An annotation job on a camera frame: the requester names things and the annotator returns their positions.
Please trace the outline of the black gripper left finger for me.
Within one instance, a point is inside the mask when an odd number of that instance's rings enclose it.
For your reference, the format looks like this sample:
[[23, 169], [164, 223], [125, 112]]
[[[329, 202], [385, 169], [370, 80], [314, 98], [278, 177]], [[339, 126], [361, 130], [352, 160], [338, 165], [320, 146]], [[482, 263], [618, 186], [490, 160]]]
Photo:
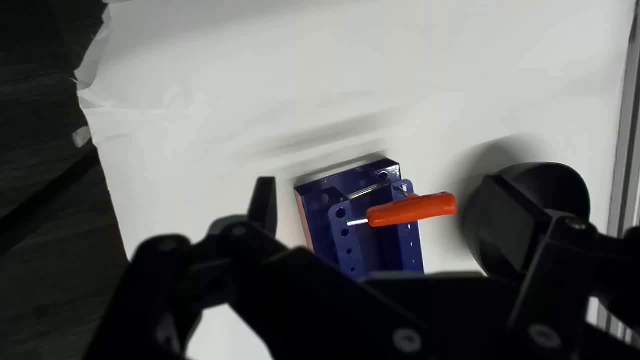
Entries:
[[276, 179], [202, 242], [153, 235], [136, 249], [86, 360], [187, 360], [206, 310], [230, 306], [273, 360], [425, 360], [427, 328], [304, 247], [276, 239]]

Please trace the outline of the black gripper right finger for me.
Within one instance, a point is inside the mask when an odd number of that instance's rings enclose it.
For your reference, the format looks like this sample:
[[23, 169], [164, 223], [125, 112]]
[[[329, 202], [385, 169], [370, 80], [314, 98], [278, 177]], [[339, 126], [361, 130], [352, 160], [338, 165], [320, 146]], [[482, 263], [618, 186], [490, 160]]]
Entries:
[[598, 231], [578, 179], [490, 175], [462, 228], [482, 273], [373, 281], [425, 324], [418, 360], [640, 360], [635, 346], [586, 319], [599, 299], [638, 324], [638, 231]]

